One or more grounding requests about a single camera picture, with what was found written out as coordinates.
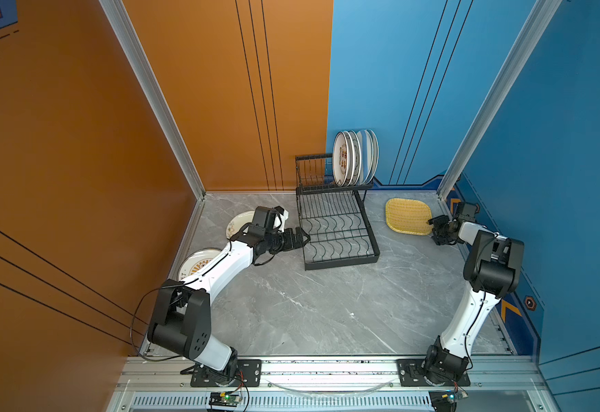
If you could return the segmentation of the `yellow woven square plate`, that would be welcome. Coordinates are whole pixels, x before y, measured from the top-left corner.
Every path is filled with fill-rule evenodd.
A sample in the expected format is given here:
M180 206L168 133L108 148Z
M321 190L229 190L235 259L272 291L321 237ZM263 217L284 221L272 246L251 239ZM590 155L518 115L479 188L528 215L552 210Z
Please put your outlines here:
M385 220L397 233L425 236L432 231L430 206L418 200L391 198L385 204Z

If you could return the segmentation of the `blue striped plate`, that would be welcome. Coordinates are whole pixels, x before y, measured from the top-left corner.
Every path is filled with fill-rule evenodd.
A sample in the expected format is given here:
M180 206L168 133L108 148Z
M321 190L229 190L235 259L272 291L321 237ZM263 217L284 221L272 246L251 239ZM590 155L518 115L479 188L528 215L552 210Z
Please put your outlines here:
M373 163L373 143L367 130L358 132L361 137L361 166L362 172L360 175L360 184L365 185L369 178L369 173Z
M367 130L367 133L369 134L370 140L372 142L372 164L370 167L370 174L368 178L368 182L371 183L373 181L373 178L375 178L375 174L377 172L380 149L377 135L375 134L375 132L369 129Z

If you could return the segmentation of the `white plate red characters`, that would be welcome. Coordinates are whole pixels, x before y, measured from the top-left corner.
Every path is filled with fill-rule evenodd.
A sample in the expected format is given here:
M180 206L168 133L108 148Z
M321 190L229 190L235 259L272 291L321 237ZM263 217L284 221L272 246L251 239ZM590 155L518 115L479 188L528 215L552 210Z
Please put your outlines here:
M348 165L348 136L345 132L340 131L334 140L333 149L333 175L336 185L344 186L346 184Z

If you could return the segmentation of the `green cloud pattern plate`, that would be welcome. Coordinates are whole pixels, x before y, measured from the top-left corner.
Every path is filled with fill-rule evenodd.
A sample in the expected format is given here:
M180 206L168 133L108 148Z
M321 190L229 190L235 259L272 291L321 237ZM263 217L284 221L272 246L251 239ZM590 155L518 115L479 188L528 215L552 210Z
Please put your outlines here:
M363 136L361 131L352 132L353 135L353 145L354 145L354 154L355 154L355 168L353 173L353 179L351 183L353 185L360 185L363 180Z

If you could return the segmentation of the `red green rimmed plate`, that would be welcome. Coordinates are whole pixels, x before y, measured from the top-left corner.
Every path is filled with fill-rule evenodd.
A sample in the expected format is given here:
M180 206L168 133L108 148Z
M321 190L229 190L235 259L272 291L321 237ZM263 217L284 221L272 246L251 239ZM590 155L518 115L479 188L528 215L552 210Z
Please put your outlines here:
M353 183L351 183L351 180L353 179L353 173L354 173L354 168L355 168L355 154L354 154L354 145L353 145L353 135L351 133L352 133L352 131L350 131L350 130L346 131L346 137L348 138L348 142L350 144L350 149L349 149L349 169L348 169L348 175L347 175L347 180L346 180L346 183L349 186L353 185Z

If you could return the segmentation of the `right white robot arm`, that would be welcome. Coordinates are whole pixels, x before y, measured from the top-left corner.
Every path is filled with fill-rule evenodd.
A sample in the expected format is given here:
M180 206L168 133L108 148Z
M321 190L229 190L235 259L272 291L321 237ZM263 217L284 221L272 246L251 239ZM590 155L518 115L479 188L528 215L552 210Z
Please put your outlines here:
M437 245L467 244L464 295L446 330L430 345L422 364L434 386L456 383L473 366L473 344L492 309L514 292L521 277L525 245L477 223L478 207L459 204L452 218L428 221Z

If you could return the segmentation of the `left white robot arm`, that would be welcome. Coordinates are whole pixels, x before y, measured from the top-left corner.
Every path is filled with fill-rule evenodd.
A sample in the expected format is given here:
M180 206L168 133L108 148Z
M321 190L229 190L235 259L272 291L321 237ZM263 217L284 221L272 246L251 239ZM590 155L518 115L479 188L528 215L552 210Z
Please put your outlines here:
M229 238L217 257L183 281L165 281L153 307L147 340L221 378L233 379L238 352L212 335L212 303L236 275L259 266L260 257L274 258L309 243L310 235L300 227L288 228L287 218L280 206L256 208L252 221Z

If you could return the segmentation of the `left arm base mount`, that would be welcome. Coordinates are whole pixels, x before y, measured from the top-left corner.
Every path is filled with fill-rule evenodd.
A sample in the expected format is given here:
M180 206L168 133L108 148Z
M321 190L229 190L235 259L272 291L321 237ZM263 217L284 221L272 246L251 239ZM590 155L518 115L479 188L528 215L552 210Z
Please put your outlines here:
M190 385L197 388L219 387L228 388L245 384L248 388L258 387L262 377L261 359L242 359L230 362L222 371L216 371L203 365L193 368Z

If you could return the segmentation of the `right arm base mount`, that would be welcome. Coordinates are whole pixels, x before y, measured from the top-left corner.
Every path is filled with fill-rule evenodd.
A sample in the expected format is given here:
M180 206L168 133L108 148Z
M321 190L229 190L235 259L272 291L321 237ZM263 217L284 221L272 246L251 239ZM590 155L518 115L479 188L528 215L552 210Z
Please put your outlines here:
M396 361L397 373L403 387L468 387L471 380L467 373L457 375L439 366L425 367L425 360L403 358Z

